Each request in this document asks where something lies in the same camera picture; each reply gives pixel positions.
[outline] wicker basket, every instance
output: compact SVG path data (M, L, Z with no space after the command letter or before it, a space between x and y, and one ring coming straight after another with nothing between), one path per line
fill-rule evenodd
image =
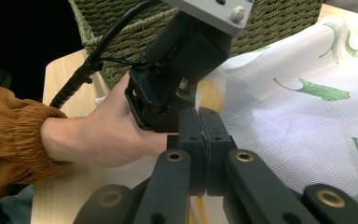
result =
M115 21L137 0L69 0L82 44L90 53ZM314 24L323 0L255 0L245 29L233 40L231 56L260 49ZM103 56L135 60L176 14L167 4L151 7L136 17L112 41ZM104 63L101 75L112 89L130 68Z

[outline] sleeve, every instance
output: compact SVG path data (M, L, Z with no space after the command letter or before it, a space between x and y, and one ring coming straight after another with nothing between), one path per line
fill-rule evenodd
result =
M57 108L0 88L0 198L12 194L16 185L40 183L71 166L53 161L42 148L40 128L49 117L66 118Z

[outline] table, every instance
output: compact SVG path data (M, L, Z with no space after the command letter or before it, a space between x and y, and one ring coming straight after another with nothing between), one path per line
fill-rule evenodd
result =
M337 7L323 5L319 20L326 16L336 16L353 21L358 21L358 14ZM72 53L47 66L43 103L49 105L55 94L66 83L69 77L80 66L87 57L85 50ZM104 84L99 74L93 76L93 84L83 85L80 90L62 107L62 111L68 117L87 116L95 107L94 100L105 96L109 89ZM153 160L150 158L141 159L139 162ZM34 188L34 204L32 223L73 223L77 212L94 192L94 190L107 184L109 176L115 172L117 179L124 179L126 172L131 166L115 169L102 169L76 164L67 174L50 179L44 184ZM145 173L151 173L152 166L146 167ZM135 183L137 178L143 174L131 174L131 180L127 183L129 187Z

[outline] human hand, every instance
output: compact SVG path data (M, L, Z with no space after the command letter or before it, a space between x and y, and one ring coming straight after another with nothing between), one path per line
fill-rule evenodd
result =
M166 149L167 133L141 130L124 95L126 74L85 118L49 118L42 125L42 146L55 161L118 167Z

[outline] woven basket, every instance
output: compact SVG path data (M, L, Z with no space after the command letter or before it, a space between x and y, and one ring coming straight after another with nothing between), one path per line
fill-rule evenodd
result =
M75 13L82 44L91 53L103 35L137 0L69 0ZM294 35L314 24L323 0L255 0L245 29L234 38L231 56L260 49ZM137 16L112 41L103 56L136 60L176 14L165 3ZM130 69L119 63L104 63L100 72L109 89Z

